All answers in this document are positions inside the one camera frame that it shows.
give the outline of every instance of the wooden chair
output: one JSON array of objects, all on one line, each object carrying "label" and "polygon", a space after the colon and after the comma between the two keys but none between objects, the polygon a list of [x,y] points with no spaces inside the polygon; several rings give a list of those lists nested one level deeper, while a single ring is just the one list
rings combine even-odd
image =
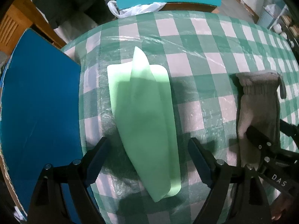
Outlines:
[{"label": "wooden chair", "polygon": [[61,49],[65,42],[54,32],[30,0],[15,0],[0,23],[0,50],[11,55],[27,28],[32,28]]}]

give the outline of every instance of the light green cloth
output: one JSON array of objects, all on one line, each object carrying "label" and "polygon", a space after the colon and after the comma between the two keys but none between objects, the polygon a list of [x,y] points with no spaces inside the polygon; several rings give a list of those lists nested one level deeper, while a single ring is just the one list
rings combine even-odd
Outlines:
[{"label": "light green cloth", "polygon": [[181,189],[167,70],[135,47],[133,61],[107,67],[112,113],[124,148],[157,202]]}]

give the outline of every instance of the metal screw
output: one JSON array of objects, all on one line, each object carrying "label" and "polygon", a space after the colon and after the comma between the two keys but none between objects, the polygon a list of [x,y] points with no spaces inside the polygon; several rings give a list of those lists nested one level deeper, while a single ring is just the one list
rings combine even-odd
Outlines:
[{"label": "metal screw", "polygon": [[219,165],[223,165],[224,164],[224,161],[222,159],[217,159],[216,161]]},{"label": "metal screw", "polygon": [[52,165],[50,164],[50,163],[48,163],[48,164],[46,164],[45,166],[44,166],[44,169],[45,170],[48,170],[48,169],[50,169],[52,167]]},{"label": "metal screw", "polygon": [[253,169],[253,166],[252,166],[252,164],[250,164],[250,163],[246,164],[246,166],[247,166],[247,168],[249,168],[250,170]]},{"label": "metal screw", "polygon": [[75,159],[74,161],[73,161],[73,164],[74,165],[79,165],[81,163],[81,160],[80,159]]}]

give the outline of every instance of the green checkered tablecloth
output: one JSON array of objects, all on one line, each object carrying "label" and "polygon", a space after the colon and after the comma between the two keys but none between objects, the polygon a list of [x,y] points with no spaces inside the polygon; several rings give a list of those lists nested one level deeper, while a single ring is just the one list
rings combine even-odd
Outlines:
[{"label": "green checkered tablecloth", "polygon": [[[134,47],[150,64],[169,74],[175,116],[181,191],[154,203],[140,182],[122,146],[113,120],[107,66],[131,61]],[[216,158],[235,165],[237,72],[273,69],[283,75],[287,98],[280,99],[280,117],[299,123],[298,64],[281,36],[223,15],[202,12],[156,12],[119,19],[85,33],[62,49],[81,64],[79,117],[83,153],[102,136],[113,149],[92,190],[106,223],[192,223],[209,188],[201,182],[187,151],[197,137]],[[281,135],[282,147],[296,150]],[[268,187],[271,201],[277,192]],[[228,211],[228,197],[220,217]]]}]

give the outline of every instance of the plastic sheet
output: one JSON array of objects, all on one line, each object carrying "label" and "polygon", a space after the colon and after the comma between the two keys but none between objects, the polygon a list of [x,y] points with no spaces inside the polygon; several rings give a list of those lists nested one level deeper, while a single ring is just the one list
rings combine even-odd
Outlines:
[{"label": "plastic sheet", "polygon": [[277,18],[281,12],[281,8],[277,4],[269,4],[265,7],[265,10],[275,18]]},{"label": "plastic sheet", "polygon": [[130,16],[139,15],[143,13],[157,12],[166,4],[166,3],[154,2],[152,4],[136,5],[131,8],[119,10],[115,0],[104,0],[104,1],[108,6],[110,12],[117,18],[127,18]]}]

